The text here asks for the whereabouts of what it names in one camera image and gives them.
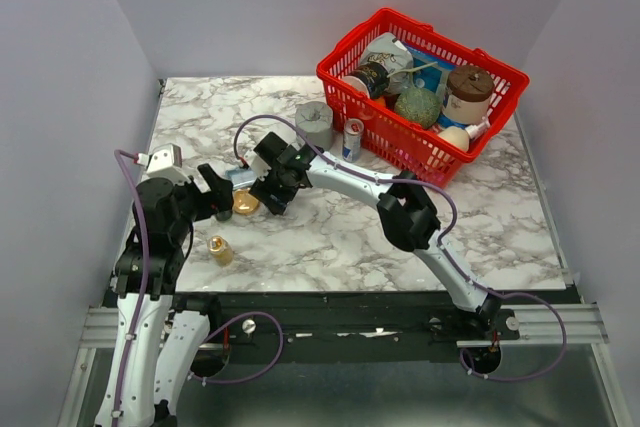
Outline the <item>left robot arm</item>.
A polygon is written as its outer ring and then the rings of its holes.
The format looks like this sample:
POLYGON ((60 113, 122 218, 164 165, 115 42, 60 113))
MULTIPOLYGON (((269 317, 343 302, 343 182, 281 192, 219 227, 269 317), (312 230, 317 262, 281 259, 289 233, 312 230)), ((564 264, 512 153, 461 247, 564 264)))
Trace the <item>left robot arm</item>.
POLYGON ((233 184, 208 164, 201 191, 177 167, 131 182, 134 227, 116 263, 117 333, 97 426, 174 426, 176 408, 201 342, 222 327, 215 303, 180 296, 177 279, 196 222, 228 217, 233 184))

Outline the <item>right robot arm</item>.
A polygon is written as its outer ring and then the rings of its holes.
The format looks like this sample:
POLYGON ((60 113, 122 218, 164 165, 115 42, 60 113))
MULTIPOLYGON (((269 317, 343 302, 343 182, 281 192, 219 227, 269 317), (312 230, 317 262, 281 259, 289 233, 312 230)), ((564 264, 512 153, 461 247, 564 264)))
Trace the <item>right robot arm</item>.
POLYGON ((257 176, 250 194, 274 215, 284 214, 305 188, 337 192, 374 208, 387 241, 414 254, 445 287, 467 336, 480 339, 496 327, 501 300, 446 241, 437 208, 412 172, 392 175, 345 165, 308 145, 297 149, 273 132, 253 149, 250 167, 257 176))

